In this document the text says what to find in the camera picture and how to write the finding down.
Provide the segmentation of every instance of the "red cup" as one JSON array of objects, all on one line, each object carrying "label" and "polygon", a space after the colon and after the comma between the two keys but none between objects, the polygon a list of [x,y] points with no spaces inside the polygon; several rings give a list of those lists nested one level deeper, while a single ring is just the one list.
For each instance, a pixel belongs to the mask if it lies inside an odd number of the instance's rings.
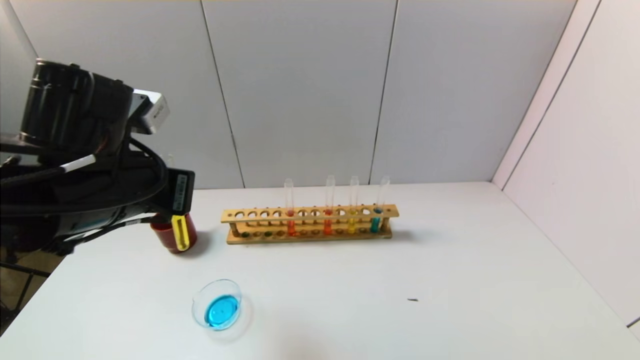
[{"label": "red cup", "polygon": [[196,227],[193,225],[191,215],[184,216],[187,223],[187,233],[189,234],[189,247],[186,250],[180,251],[178,245],[175,242],[175,235],[173,234],[173,227],[169,224],[151,224],[151,229],[156,232],[156,235],[160,239],[160,242],[166,247],[172,254],[180,254],[185,252],[196,245],[198,241],[198,234],[196,233]]}]

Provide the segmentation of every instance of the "white cable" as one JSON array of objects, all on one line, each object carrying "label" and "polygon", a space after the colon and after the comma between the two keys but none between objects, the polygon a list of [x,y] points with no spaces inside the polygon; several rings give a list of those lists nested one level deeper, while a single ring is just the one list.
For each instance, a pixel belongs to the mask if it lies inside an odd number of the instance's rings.
[{"label": "white cable", "polygon": [[95,163],[95,156],[91,154],[83,158],[79,158],[78,160],[71,161],[70,163],[60,165],[60,167],[65,169],[65,172],[70,172],[73,170],[77,170],[81,167],[91,165],[92,163]]}]

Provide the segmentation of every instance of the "metal stand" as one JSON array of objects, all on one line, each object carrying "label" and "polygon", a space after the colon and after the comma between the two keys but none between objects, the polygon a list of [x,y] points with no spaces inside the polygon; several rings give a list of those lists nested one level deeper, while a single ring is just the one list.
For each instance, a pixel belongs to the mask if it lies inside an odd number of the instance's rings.
[{"label": "metal stand", "polygon": [[0,261],[0,267],[29,274],[27,281],[24,283],[24,287],[22,288],[22,292],[20,293],[20,297],[18,298],[18,303],[16,303],[15,308],[9,309],[9,307],[7,307],[4,304],[4,302],[0,300],[0,306],[2,310],[2,315],[0,316],[0,322],[2,322],[2,324],[4,325],[6,322],[13,321],[13,319],[15,319],[15,317],[18,316],[18,314],[20,313],[20,307],[22,306],[22,301],[24,301],[24,296],[27,294],[27,290],[29,289],[29,285],[31,284],[31,280],[33,279],[33,276],[35,275],[35,276],[49,277],[51,273],[28,268],[25,266],[16,265],[16,264],[4,263],[2,261]]}]

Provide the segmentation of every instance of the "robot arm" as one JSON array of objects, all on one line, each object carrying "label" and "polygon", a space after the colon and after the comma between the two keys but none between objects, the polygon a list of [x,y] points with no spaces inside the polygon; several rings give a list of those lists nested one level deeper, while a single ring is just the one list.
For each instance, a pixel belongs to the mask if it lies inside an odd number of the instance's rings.
[{"label": "robot arm", "polygon": [[[38,159],[12,156],[0,168],[1,245],[68,254],[120,227],[188,213],[195,173],[167,168],[131,137],[155,133],[168,112],[160,93],[38,59],[20,134],[0,138],[0,151]],[[156,215],[127,221],[142,213]]]}]

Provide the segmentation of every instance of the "white wall panel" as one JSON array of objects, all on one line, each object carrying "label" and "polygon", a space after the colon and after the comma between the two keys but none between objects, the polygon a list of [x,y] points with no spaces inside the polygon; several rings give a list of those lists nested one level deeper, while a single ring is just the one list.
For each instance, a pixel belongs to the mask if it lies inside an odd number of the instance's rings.
[{"label": "white wall panel", "polygon": [[12,4],[40,57],[165,94],[172,114],[157,134],[139,139],[195,170],[196,187],[242,187],[198,1]]},{"label": "white wall panel", "polygon": [[400,0],[372,183],[489,181],[574,0]]},{"label": "white wall panel", "polygon": [[564,29],[554,57],[551,59],[542,81],[540,81],[536,95],[531,100],[518,132],[513,137],[507,153],[493,176],[492,182],[499,188],[502,189],[506,185],[509,176],[518,164],[518,160],[527,148],[529,140],[545,116],[545,112],[569,69],[573,56],[580,46],[582,37],[587,31],[599,3],[600,0],[580,0],[575,3],[571,18]]},{"label": "white wall panel", "polygon": [[635,325],[631,326],[630,330],[634,333],[634,335],[636,335],[638,340],[640,340],[640,323],[636,323]]},{"label": "white wall panel", "polygon": [[9,0],[0,0],[0,127],[17,134],[22,123],[36,53]]},{"label": "white wall panel", "polygon": [[395,6],[204,2],[247,187],[368,181]]},{"label": "white wall panel", "polygon": [[640,1],[603,0],[504,191],[625,323],[640,316]]}]

